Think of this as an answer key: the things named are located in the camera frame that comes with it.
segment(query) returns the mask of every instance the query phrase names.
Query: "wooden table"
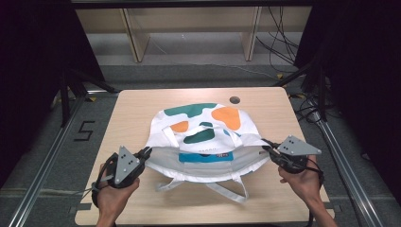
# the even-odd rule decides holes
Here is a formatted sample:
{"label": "wooden table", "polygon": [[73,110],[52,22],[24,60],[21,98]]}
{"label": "wooden table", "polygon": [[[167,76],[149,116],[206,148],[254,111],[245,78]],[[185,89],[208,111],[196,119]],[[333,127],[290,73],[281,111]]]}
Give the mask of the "wooden table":
{"label": "wooden table", "polygon": [[[232,104],[230,97],[240,98]],[[120,146],[132,153],[143,148],[148,140],[150,121],[159,111],[187,104],[215,102],[247,112],[262,137],[281,143],[289,134],[304,138],[282,88],[206,88],[168,90],[129,90],[120,93],[99,149],[87,187],[96,180],[99,166]],[[277,165],[268,162],[254,173],[242,178],[250,194],[245,203],[230,201],[200,183],[184,183],[167,192],[156,192],[157,183],[169,178],[146,168],[140,177],[140,187],[128,201],[117,224],[213,224],[213,223],[273,223],[307,221],[308,210],[288,184],[279,182]],[[239,190],[236,183],[223,185]],[[324,188],[323,201],[328,202]],[[87,196],[82,203],[91,203]],[[80,210],[78,225],[94,225],[97,208]]]}

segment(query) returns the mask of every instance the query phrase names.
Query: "white bag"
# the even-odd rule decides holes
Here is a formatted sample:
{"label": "white bag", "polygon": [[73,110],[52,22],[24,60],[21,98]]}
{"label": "white bag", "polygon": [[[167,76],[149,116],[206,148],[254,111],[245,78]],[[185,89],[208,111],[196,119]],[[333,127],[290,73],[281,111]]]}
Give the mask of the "white bag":
{"label": "white bag", "polygon": [[[249,195],[241,176],[270,158],[261,146],[268,144],[245,112],[215,103],[193,104],[154,116],[146,144],[153,151],[146,165],[173,179],[159,185],[158,191],[185,181],[205,183],[233,201],[244,202]],[[245,196],[217,184],[228,180],[241,184]]]}

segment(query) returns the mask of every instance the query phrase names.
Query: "metal bar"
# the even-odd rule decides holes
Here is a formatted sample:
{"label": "metal bar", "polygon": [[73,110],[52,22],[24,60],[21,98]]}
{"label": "metal bar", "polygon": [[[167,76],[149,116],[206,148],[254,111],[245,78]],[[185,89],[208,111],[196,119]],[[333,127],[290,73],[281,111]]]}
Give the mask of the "metal bar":
{"label": "metal bar", "polygon": [[61,105],[62,105],[62,123],[64,126],[67,123],[68,118],[70,118],[70,104],[68,97],[68,85],[65,77],[65,72],[60,75],[60,95],[61,95]]}
{"label": "metal bar", "polygon": [[[320,119],[318,113],[314,114],[316,119]],[[342,149],[337,142],[336,137],[328,126],[328,123],[319,121],[319,125],[322,127],[322,130],[327,136],[327,139],[333,149],[333,157],[335,161],[339,164],[340,172],[342,173],[342,176],[347,183],[351,194],[355,198],[360,212],[365,217],[366,222],[369,226],[372,227],[384,226],[378,213],[375,210],[374,205],[372,204],[371,200],[369,199],[368,195],[366,194],[365,190],[357,179],[354,170],[351,168],[344,153],[342,152]]]}
{"label": "metal bar", "polygon": [[121,92],[121,90],[115,89],[114,87],[109,86],[109,85],[108,85],[107,83],[105,83],[105,82],[99,81],[99,80],[97,80],[97,79],[93,79],[91,76],[88,76],[88,75],[86,75],[86,74],[80,72],[79,70],[70,69],[70,71],[74,74],[74,76],[77,76],[77,77],[79,77],[79,78],[82,79],[82,80],[87,80],[87,81],[89,81],[90,83],[96,85],[97,87],[102,88],[102,89],[108,91],[109,93],[119,93],[119,92]]}
{"label": "metal bar", "polygon": [[39,5],[65,5],[74,9],[197,8],[197,7],[282,7],[325,4],[323,0],[72,0],[40,1]]}
{"label": "metal bar", "polygon": [[88,97],[118,97],[120,94],[119,93],[108,93],[107,91],[104,90],[89,90],[88,91]]}
{"label": "metal bar", "polygon": [[313,65],[312,62],[306,64],[302,68],[298,69],[296,72],[285,77],[283,80],[280,80],[280,81],[276,82],[275,84],[273,84],[272,87],[282,87],[282,86],[288,84],[289,82],[295,80],[299,76],[306,74],[308,71],[310,71],[310,68],[312,67],[312,65]]}
{"label": "metal bar", "polygon": [[78,97],[76,103],[72,109],[72,114],[70,119],[66,122],[66,124],[60,129],[53,145],[51,146],[49,152],[47,153],[44,162],[42,163],[41,168],[39,169],[38,173],[35,176],[32,184],[30,185],[29,189],[27,190],[26,194],[24,195],[23,199],[21,200],[18,208],[15,210],[14,214],[12,215],[12,219],[9,223],[9,227],[17,227],[17,226],[24,226],[26,219],[38,198],[38,195],[41,191],[41,188],[44,184],[45,179],[47,178],[60,150],[64,143],[65,135],[69,132],[71,123],[74,120],[75,115],[77,114],[80,106],[83,104],[85,98]]}

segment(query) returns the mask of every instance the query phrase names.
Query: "hand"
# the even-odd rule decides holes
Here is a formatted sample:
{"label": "hand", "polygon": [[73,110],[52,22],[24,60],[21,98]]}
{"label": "hand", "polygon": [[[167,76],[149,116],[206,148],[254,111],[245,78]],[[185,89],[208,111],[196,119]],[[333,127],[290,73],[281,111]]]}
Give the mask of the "hand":
{"label": "hand", "polygon": [[102,188],[97,195],[97,206],[99,208],[98,227],[113,226],[118,216],[123,212],[131,194],[139,187],[139,178],[132,185],[125,188],[113,188],[107,182],[100,184]]}
{"label": "hand", "polygon": [[[316,163],[315,155],[310,155],[308,158]],[[306,166],[316,168],[310,161],[307,162]],[[336,222],[324,207],[320,194],[321,186],[317,172],[304,170],[298,174],[291,174],[279,166],[278,173],[283,178],[280,182],[289,183],[295,194],[305,202],[306,206],[312,212],[319,226],[337,226]]]}
{"label": "hand", "polygon": [[[316,156],[310,155],[310,160],[316,163]],[[308,162],[306,166],[316,168],[312,162]],[[297,194],[304,202],[320,200],[321,186],[319,183],[318,173],[314,171],[305,170],[299,174],[291,174],[286,172],[280,166],[278,167],[279,175],[283,178],[280,183],[289,183],[292,190]]]}

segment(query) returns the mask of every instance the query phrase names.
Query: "black curtain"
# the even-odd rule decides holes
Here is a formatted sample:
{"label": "black curtain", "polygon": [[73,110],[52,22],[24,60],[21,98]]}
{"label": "black curtain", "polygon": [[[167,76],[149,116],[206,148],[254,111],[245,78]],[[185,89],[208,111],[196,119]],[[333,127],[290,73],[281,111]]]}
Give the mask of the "black curtain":
{"label": "black curtain", "polygon": [[0,30],[1,186],[29,151],[65,69],[104,78],[71,8],[39,6],[33,0],[2,1]]}
{"label": "black curtain", "polygon": [[[343,42],[326,67],[333,97],[363,150],[401,204],[401,4],[361,1],[356,5]],[[300,43],[297,66],[309,62],[337,9],[312,10]]]}

